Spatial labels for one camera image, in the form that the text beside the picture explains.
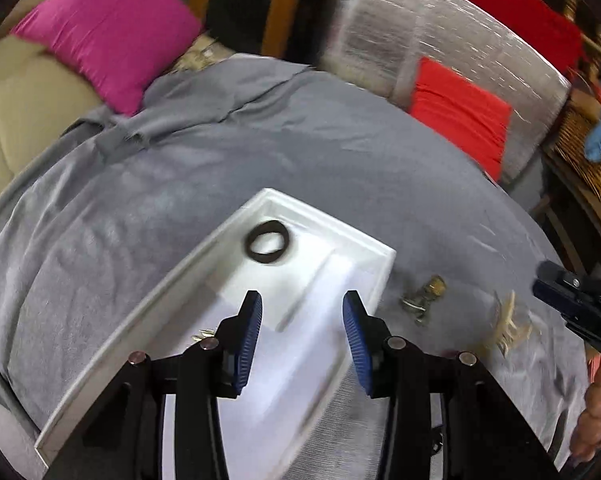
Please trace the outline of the right human hand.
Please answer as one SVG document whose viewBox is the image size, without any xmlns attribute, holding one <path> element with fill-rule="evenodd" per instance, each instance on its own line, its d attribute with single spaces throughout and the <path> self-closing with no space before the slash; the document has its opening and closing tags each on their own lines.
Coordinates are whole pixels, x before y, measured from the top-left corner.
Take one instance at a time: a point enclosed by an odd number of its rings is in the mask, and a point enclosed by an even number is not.
<svg viewBox="0 0 601 480">
<path fill-rule="evenodd" d="M 589 462 L 601 450 L 601 365 L 584 399 L 585 410 L 579 415 L 570 440 L 571 457 L 575 463 Z"/>
</svg>

